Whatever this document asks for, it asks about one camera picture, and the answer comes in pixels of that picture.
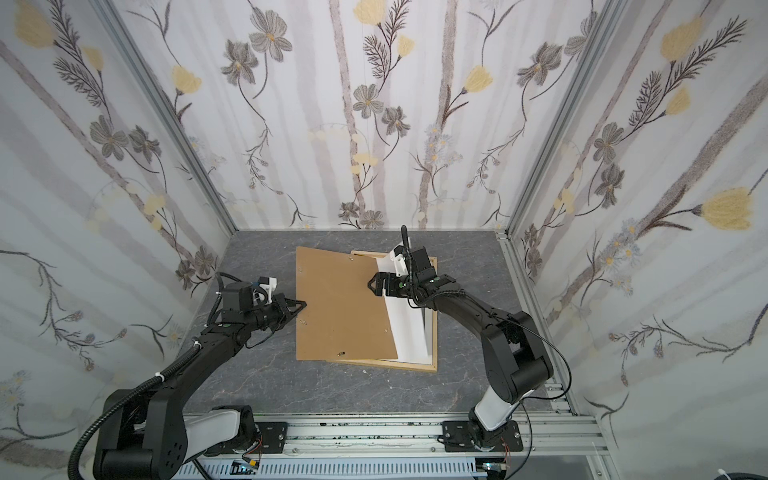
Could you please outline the white photo paper sheet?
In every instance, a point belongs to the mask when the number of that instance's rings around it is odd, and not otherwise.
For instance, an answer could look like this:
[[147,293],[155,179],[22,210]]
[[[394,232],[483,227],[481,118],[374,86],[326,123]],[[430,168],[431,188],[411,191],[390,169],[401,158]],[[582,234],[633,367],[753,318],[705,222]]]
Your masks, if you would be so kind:
[[412,308],[406,299],[384,297],[396,356],[383,362],[398,368],[435,371],[437,352],[436,313]]

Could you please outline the brown frame backing board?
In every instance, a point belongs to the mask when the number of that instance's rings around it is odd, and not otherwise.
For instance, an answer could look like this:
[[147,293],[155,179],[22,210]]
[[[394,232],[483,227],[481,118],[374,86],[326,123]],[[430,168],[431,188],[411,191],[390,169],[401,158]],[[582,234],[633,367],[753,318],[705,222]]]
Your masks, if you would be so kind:
[[385,300],[368,288],[377,272],[372,257],[296,249],[296,296],[306,303],[296,320],[298,360],[397,356]]

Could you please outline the wooden picture frame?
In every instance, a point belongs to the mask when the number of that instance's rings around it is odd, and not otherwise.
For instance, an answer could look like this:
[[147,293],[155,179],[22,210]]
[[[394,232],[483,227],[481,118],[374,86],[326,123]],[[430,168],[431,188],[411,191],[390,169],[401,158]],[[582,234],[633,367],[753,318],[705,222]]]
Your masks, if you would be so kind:
[[[371,273],[371,265],[376,260],[379,272],[383,274],[406,274],[406,260],[403,254],[391,251],[388,254],[375,252],[353,251],[350,254],[342,254],[318,249],[303,249],[297,252],[297,270],[304,264],[312,266],[316,273],[323,271],[328,273],[334,269],[341,269],[345,274],[352,274],[360,279],[360,272],[356,267],[343,266],[346,260],[353,261],[360,258],[364,263],[364,273]],[[331,356],[326,356],[325,361],[334,363],[347,363],[368,367],[394,368],[414,370],[428,373],[437,371],[437,312],[425,308],[422,310],[423,320],[416,321],[416,309],[408,307],[405,299],[386,297],[386,304],[397,359],[352,359],[344,351],[331,351]]]

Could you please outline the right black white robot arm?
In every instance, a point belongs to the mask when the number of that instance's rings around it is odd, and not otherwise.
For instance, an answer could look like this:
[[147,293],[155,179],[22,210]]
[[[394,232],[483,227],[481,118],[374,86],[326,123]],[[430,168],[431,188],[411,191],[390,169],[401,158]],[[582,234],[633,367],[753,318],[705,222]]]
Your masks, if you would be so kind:
[[444,314],[480,341],[489,388],[466,421],[445,422],[440,441],[447,451],[519,451],[512,415],[554,374],[544,339],[531,316],[510,313],[470,294],[453,277],[433,267],[424,248],[398,246],[395,270],[374,274],[368,289],[376,296],[401,298],[410,307]]

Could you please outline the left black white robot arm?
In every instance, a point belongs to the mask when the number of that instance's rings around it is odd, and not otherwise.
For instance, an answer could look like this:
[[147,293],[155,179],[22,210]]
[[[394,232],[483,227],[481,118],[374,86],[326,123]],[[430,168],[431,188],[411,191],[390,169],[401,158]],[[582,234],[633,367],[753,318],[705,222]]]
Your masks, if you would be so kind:
[[192,346],[139,386],[108,398],[71,452],[69,477],[80,478],[80,455],[92,438],[97,440],[92,467],[97,479],[170,479],[206,451],[259,448],[263,436],[250,407],[217,407],[198,420],[186,420],[184,408],[219,367],[246,347],[253,332],[274,334],[306,306],[274,292],[266,277],[220,285]]

